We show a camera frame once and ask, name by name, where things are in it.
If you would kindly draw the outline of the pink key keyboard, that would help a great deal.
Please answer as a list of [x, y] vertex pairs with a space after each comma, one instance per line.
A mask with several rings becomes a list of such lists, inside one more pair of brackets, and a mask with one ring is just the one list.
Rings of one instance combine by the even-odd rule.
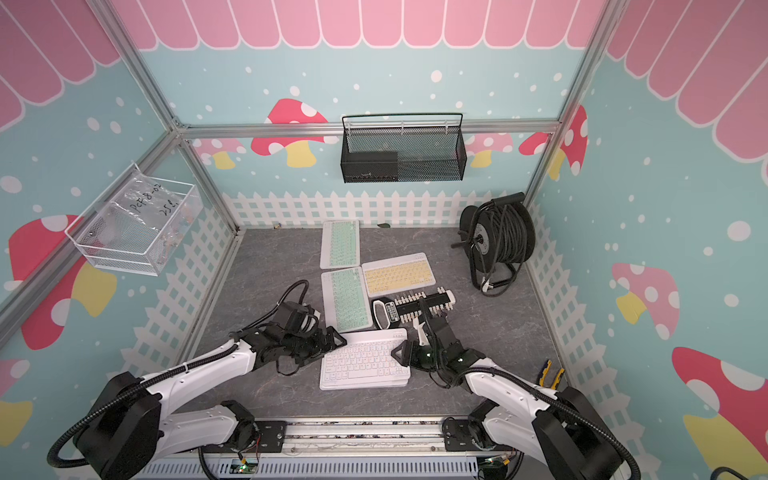
[[406, 386], [407, 383], [408, 379], [396, 379], [393, 377], [333, 377], [322, 379], [319, 388], [323, 391], [398, 388]]

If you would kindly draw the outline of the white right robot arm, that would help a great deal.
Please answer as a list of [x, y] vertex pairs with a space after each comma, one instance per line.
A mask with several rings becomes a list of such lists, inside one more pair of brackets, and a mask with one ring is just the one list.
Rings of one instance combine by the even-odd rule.
[[542, 387], [510, 373], [464, 347], [442, 316], [424, 312], [417, 323], [426, 345], [405, 340], [392, 358], [432, 375], [443, 389], [463, 388], [482, 400], [466, 419], [444, 421], [450, 440], [536, 460], [555, 479], [611, 479], [622, 466], [630, 478], [641, 478], [637, 460], [581, 391]]

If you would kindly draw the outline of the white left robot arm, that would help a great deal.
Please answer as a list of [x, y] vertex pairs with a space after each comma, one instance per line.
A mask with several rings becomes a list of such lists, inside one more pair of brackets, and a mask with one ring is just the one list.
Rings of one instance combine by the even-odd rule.
[[334, 327], [322, 326], [311, 306], [282, 302], [205, 355], [144, 377], [112, 378], [88, 414], [53, 443], [46, 461], [57, 469], [90, 466], [102, 479], [130, 479], [179, 452], [202, 453], [213, 445], [237, 454], [259, 448], [263, 433], [239, 402], [186, 413], [181, 407], [283, 358], [302, 368], [346, 344]]

